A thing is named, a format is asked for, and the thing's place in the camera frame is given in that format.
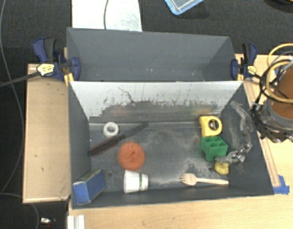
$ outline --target yellow tape measure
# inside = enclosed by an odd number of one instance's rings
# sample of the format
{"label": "yellow tape measure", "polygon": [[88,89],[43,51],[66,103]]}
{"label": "yellow tape measure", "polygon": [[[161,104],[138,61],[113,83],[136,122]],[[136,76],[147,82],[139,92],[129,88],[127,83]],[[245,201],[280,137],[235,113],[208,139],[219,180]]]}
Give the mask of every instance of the yellow tape measure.
{"label": "yellow tape measure", "polygon": [[202,136],[216,136],[222,132],[222,122],[215,116],[202,116],[199,118]]}

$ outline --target blue block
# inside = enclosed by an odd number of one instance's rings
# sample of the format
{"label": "blue block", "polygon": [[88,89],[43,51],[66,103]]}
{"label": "blue block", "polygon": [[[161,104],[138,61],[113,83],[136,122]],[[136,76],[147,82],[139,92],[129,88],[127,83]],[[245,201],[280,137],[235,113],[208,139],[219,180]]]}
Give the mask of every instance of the blue block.
{"label": "blue block", "polygon": [[78,205],[90,203],[104,189],[101,170],[90,171],[73,183],[73,190]]}

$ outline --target green block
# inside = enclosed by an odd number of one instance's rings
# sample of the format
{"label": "green block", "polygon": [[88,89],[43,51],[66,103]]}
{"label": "green block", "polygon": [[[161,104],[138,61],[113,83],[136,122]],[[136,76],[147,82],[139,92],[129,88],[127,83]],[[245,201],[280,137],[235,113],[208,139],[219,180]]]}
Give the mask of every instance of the green block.
{"label": "green block", "polygon": [[213,161],[217,156],[226,156],[228,145],[219,136],[202,137],[201,148],[208,161]]}

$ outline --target clamp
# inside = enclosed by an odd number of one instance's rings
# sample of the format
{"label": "clamp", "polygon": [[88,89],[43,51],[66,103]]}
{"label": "clamp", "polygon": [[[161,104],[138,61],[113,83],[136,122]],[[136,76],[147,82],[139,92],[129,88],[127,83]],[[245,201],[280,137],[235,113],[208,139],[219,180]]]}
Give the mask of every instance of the clamp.
{"label": "clamp", "polygon": [[241,58],[241,64],[238,60],[233,59],[230,65],[231,78],[233,80],[243,80],[245,78],[251,78],[255,76],[256,68],[253,66],[255,59],[257,58],[257,48],[252,43],[243,43],[244,58]]}
{"label": "clamp", "polygon": [[243,163],[245,160],[245,156],[240,154],[239,151],[232,151],[228,153],[226,156],[218,156],[214,158],[215,161],[220,163],[229,163],[229,164],[236,164],[238,162]]}
{"label": "clamp", "polygon": [[39,38],[33,42],[33,51],[41,64],[48,63],[46,70],[49,68],[49,72],[43,71],[43,66],[38,69],[41,76],[49,76],[60,81],[64,80],[65,68],[67,68],[68,73],[73,74],[73,79],[77,81],[80,77],[81,66],[79,59],[73,57],[68,62],[62,53],[55,51],[55,38]]}

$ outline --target orange sponge ball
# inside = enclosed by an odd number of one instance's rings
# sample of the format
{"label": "orange sponge ball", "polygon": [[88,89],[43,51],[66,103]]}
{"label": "orange sponge ball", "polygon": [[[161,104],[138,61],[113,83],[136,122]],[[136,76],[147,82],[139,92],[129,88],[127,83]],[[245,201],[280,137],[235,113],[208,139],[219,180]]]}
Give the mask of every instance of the orange sponge ball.
{"label": "orange sponge ball", "polygon": [[119,164],[126,170],[138,170],[143,166],[145,160],[145,152],[136,142],[124,143],[118,153]]}

